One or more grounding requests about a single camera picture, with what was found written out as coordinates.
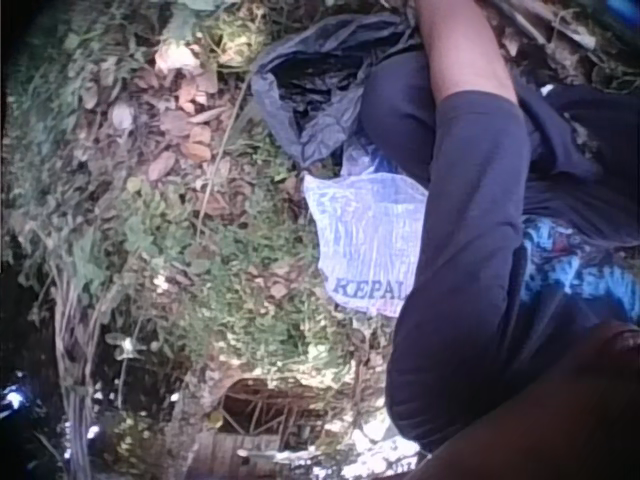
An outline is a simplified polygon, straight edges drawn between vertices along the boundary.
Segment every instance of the translucent plastic bag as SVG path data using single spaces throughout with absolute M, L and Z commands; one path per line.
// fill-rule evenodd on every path
M 403 175 L 305 177 L 320 270 L 340 305 L 397 317 L 413 288 L 427 192 Z

